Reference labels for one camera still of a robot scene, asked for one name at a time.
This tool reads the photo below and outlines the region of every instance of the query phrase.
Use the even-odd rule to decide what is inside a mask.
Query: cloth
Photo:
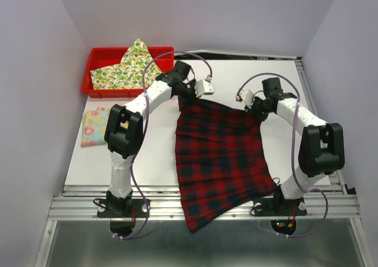
[[[181,204],[191,232],[224,212],[272,194],[261,121],[219,103],[179,98],[176,168]]]
[[[119,64],[90,72],[93,88],[96,90],[143,88],[142,74],[151,61],[152,56],[147,45],[139,38],[128,48]],[[151,85],[161,73],[160,68],[153,62],[146,72],[146,85]]]
[[[83,115],[82,147],[105,144],[104,135],[109,109],[88,110]]]

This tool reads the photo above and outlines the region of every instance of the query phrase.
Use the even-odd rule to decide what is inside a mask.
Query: white wall
[[[0,265],[33,266],[63,187],[87,49],[60,0],[0,0]]]
[[[303,56],[334,0],[62,0],[87,47]]]
[[[320,116],[344,127],[348,186],[378,254],[378,0],[335,0],[303,59]]]

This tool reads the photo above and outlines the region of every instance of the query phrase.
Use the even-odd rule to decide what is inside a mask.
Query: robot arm
[[[254,97],[250,90],[241,94],[239,101],[245,102],[246,111],[262,121],[269,113],[274,112],[293,125],[296,96],[283,92],[279,78],[266,79],[262,84],[265,100]],[[343,168],[345,163],[343,129],[338,123],[327,123],[299,104],[295,130],[302,136],[299,166],[295,170],[301,187],[298,187],[294,176],[291,175],[278,189],[278,198],[284,200],[303,197],[304,191],[308,191],[325,175]]]
[[[106,199],[101,202],[101,207],[115,213],[113,217],[121,217],[130,209],[131,165],[143,143],[143,121],[147,115],[175,95],[195,99],[214,93],[214,86],[209,77],[199,81],[193,79],[185,83],[190,70],[190,65],[177,61],[172,71],[162,73],[155,79],[146,94],[140,94],[123,106],[114,105],[111,108],[105,141],[111,152],[112,175]]]

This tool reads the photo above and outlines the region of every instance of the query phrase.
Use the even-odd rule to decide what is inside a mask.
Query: white table
[[[202,61],[185,61],[192,65],[196,78],[208,75],[208,68]],[[203,97],[236,109],[243,109],[243,104],[235,101],[235,94],[242,83],[250,76],[261,72],[274,72],[284,75],[298,88],[301,103],[307,107],[304,91],[294,61],[276,60],[212,60],[213,83],[215,94]],[[248,84],[251,91],[262,90],[261,81],[269,76],[255,79]],[[284,92],[294,92],[290,85],[281,82]],[[85,110],[99,106],[110,108],[115,103],[123,105],[130,99],[92,99],[88,97]],[[179,116],[177,98],[163,103],[150,116],[146,138],[135,160],[134,172],[139,185],[178,185],[175,169],[175,129]],[[263,148],[269,172],[272,177],[279,177],[281,183],[291,175],[290,147],[292,127],[282,118],[270,114],[261,126]],[[69,171],[65,185],[109,185],[110,154],[106,145],[80,146],[82,127],[77,134]],[[300,136],[296,136],[296,155],[300,145]],[[324,177],[317,185],[329,185]]]

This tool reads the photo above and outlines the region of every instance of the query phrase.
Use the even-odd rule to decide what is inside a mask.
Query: green floral cloth
[[[119,64],[92,70],[93,88],[99,89],[138,89],[143,88],[142,73],[152,61],[147,45],[139,38],[123,55]],[[162,71],[152,63],[146,72],[146,86],[151,85]]]

